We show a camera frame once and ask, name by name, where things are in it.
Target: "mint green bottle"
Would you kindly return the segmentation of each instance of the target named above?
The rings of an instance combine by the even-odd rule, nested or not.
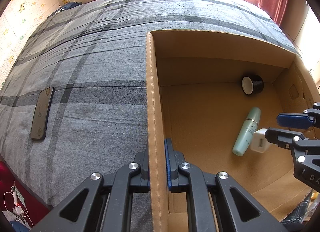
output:
[[[257,131],[260,121],[261,110],[257,107],[253,107],[246,120],[244,121],[235,145],[233,146],[233,153],[237,156],[243,156],[251,143],[253,133]]]

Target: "bed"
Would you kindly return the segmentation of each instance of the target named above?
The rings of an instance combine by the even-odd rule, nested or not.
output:
[[[0,91],[0,154],[47,207],[145,149],[145,42],[155,29],[230,32],[296,52],[268,14],[243,0],[96,0],[49,17]],[[32,141],[36,101],[50,86],[47,135]],[[135,194],[132,231],[151,230],[150,196]]]

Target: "mattress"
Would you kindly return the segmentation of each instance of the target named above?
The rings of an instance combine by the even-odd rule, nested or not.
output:
[[[145,43],[156,29],[224,31],[296,52],[266,12],[243,0],[96,0],[49,17],[0,91],[0,154],[46,206],[145,149]],[[32,141],[37,98],[50,86],[47,135]],[[131,230],[152,230],[149,194],[134,195]]]

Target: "smartphone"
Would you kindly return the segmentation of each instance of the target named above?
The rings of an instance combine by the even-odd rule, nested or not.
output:
[[[40,92],[36,104],[35,113],[31,126],[31,139],[44,140],[47,131],[47,123],[50,105],[54,93],[54,87],[49,87]]]

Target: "window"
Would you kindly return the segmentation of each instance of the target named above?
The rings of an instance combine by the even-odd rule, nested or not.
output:
[[[319,33],[320,22],[312,9],[309,8],[302,28],[293,42],[308,70],[312,70],[320,59]]]

